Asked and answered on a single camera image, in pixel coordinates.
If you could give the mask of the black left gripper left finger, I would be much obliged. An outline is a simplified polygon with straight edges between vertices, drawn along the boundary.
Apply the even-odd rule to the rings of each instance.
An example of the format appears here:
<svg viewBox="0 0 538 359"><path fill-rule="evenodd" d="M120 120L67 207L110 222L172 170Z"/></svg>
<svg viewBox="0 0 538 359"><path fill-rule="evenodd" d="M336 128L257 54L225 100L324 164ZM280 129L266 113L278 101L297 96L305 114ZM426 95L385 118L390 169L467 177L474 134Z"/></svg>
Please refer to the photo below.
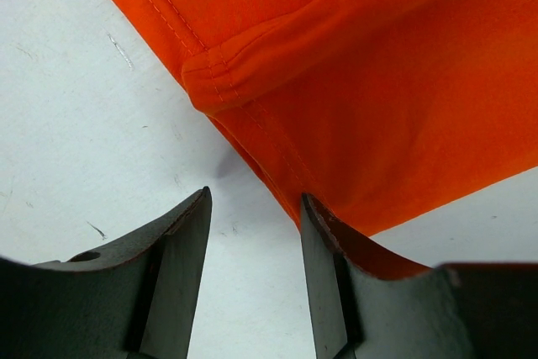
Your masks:
<svg viewBox="0 0 538 359"><path fill-rule="evenodd" d="M186 357L211 213L202 188L68 261L2 259L2 357Z"/></svg>

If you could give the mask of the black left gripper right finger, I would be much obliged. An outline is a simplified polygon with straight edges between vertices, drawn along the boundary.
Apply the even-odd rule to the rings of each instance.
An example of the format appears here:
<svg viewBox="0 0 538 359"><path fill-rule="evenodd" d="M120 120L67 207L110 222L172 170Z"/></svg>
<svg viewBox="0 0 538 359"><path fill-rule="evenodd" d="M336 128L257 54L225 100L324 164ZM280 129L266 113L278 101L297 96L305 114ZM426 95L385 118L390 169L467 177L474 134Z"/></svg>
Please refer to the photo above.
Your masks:
<svg viewBox="0 0 538 359"><path fill-rule="evenodd" d="M301 200L301 244L319 358L534 358L537 266L427 267Z"/></svg>

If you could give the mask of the orange t-shirt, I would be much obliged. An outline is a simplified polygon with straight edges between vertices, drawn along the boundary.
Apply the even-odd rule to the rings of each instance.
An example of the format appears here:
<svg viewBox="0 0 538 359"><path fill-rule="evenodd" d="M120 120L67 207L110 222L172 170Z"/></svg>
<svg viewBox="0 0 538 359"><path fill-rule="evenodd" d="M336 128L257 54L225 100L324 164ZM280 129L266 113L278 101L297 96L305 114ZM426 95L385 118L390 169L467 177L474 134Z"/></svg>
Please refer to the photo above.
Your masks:
<svg viewBox="0 0 538 359"><path fill-rule="evenodd" d="M537 0L113 0L293 219L348 257L537 165Z"/></svg>

